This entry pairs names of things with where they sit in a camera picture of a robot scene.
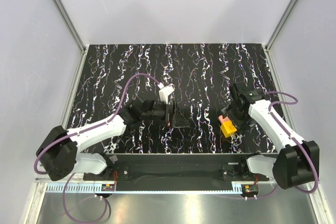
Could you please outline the yellow socket cube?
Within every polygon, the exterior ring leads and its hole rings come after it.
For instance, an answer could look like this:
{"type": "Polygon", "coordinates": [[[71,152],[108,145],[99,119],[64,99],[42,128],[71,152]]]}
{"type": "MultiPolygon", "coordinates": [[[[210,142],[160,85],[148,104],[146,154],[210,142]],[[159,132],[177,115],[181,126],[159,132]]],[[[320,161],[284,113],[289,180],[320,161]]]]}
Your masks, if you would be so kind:
{"type": "Polygon", "coordinates": [[[228,138],[232,135],[234,135],[237,132],[236,127],[234,126],[234,124],[232,123],[232,121],[228,120],[228,121],[224,121],[221,124],[221,132],[223,133],[223,135],[228,138]]]}

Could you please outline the pink plug adapter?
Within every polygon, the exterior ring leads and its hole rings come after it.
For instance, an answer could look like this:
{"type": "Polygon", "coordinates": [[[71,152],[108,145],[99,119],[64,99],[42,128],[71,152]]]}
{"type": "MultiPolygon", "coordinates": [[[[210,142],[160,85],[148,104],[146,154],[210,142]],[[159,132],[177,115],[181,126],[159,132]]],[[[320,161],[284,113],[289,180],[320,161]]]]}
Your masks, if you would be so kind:
{"type": "Polygon", "coordinates": [[[229,119],[228,116],[224,117],[223,115],[220,115],[218,119],[221,124],[232,124],[232,121],[229,119]]]}

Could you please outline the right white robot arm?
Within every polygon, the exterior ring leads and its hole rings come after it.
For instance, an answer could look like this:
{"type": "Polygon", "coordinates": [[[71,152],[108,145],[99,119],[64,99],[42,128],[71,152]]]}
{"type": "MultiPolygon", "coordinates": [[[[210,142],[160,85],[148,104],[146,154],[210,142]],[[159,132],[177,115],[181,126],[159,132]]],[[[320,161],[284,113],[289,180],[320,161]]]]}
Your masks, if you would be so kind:
{"type": "Polygon", "coordinates": [[[306,141],[297,134],[274,109],[262,90],[249,90],[240,82],[229,87],[232,102],[221,110],[220,129],[228,138],[249,131],[259,125],[275,146],[278,156],[267,157],[254,154],[243,158],[235,169],[244,180],[256,175],[273,178],[282,189],[296,188],[302,191],[302,185],[313,183],[306,194],[318,189],[320,149],[315,141],[306,141]]]}

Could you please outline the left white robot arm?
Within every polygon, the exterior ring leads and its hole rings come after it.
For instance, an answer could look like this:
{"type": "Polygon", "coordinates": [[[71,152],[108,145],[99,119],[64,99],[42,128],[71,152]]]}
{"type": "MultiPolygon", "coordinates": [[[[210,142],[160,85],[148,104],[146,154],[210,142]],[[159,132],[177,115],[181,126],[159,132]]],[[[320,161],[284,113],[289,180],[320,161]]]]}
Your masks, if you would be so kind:
{"type": "Polygon", "coordinates": [[[113,116],[76,129],[53,128],[36,152],[37,161],[49,179],[56,182],[69,174],[92,174],[107,180],[116,173],[116,163],[103,153],[83,150],[108,138],[133,130],[142,121],[161,123],[169,128],[189,127],[176,102],[136,98],[113,116]]]}

